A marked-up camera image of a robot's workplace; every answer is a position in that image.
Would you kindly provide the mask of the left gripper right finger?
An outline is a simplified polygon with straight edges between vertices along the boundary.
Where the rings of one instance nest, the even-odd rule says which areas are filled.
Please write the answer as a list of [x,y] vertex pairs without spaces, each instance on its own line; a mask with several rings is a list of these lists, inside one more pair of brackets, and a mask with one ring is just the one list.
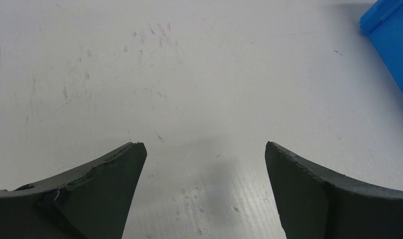
[[366,183],[275,142],[265,150],[281,226],[289,239],[403,239],[403,191]]

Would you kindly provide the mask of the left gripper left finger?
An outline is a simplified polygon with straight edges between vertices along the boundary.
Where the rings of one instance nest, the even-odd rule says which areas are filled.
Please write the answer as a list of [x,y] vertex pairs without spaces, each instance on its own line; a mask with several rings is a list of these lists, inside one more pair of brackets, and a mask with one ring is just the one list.
[[55,176],[0,190],[0,239],[120,239],[147,150],[121,147]]

